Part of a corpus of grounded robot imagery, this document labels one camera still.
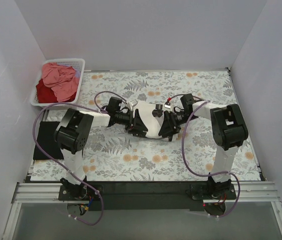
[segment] white wall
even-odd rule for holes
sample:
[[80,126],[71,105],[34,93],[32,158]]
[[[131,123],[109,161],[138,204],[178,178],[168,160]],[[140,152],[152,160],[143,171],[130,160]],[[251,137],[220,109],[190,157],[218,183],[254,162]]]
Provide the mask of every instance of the white wall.
[[15,2],[0,0],[0,239],[16,182],[30,163],[36,111],[28,96],[43,61]]
[[15,0],[47,59],[89,70],[230,67],[266,0]]
[[282,197],[282,1],[267,2],[232,72],[261,168]]

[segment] white plastic basket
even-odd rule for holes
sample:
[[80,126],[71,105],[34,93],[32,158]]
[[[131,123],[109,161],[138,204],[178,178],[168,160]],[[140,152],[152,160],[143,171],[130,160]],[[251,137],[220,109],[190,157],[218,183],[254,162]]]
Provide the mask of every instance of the white plastic basket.
[[[80,59],[80,58],[60,58],[60,59],[51,59],[51,60],[47,60],[43,63],[47,64],[47,63],[57,63],[60,65],[66,65],[66,66],[71,66],[73,67],[75,70],[80,72],[80,81],[79,81],[79,85],[77,86],[77,91],[76,91],[76,96],[74,101],[70,101],[69,103],[75,103],[79,97],[79,92],[80,92],[80,88],[81,88],[81,84],[82,84],[82,79],[83,79],[83,71],[84,71],[84,67],[85,67],[85,61],[84,59]],[[36,85],[38,84],[38,82],[41,80],[41,76],[42,76],[42,70],[40,69],[39,74],[37,75],[37,79],[35,81],[35,84],[33,86],[33,90],[31,92],[31,96],[30,96],[30,102],[31,105],[33,106],[39,106],[39,107],[45,107],[50,105],[51,103],[39,103],[37,100],[37,92],[36,92]]]

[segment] metal frame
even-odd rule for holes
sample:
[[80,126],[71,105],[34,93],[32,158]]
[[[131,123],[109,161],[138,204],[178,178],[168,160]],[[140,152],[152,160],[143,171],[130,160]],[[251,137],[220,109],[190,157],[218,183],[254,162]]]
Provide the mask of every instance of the metal frame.
[[[271,202],[280,231],[282,233],[282,203],[275,184],[271,181],[243,181],[239,202]],[[18,183],[13,196],[13,204],[7,220],[3,240],[12,240],[22,204],[64,204],[77,201],[59,201],[61,183]]]

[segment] floral tablecloth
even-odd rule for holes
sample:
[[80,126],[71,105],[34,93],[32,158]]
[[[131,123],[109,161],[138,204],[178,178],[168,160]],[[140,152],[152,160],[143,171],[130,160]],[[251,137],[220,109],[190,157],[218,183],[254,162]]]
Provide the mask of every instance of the floral tablecloth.
[[[126,99],[149,103],[164,103],[168,97],[182,93],[192,93],[216,104],[236,103],[226,71],[89,72],[84,74],[78,103],[96,108],[93,99],[100,91],[113,91]],[[97,102],[103,106],[110,97],[110,94],[102,94]],[[179,98],[173,101],[181,106]],[[60,121],[65,112],[50,110],[47,120]],[[125,133],[121,125],[92,128],[83,160],[88,181],[204,180],[192,175],[184,166],[181,157],[182,132],[176,141],[166,142],[133,137]],[[185,147],[192,170],[201,174],[211,171],[216,144],[209,120],[198,118],[190,123]],[[260,180],[250,139],[240,147],[232,172],[243,181]],[[58,181],[64,176],[64,169],[54,162],[37,160],[31,180]]]

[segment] glass panel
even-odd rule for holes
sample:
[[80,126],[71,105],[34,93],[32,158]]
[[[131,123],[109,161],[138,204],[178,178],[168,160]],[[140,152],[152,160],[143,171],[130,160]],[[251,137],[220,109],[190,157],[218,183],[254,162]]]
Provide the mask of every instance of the glass panel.
[[[79,213],[78,206],[69,209]],[[66,204],[22,204],[14,240],[280,240],[270,202],[240,202],[228,216],[216,220],[187,210],[107,210],[97,226],[86,226],[66,213]],[[99,212],[83,218],[94,221]]]

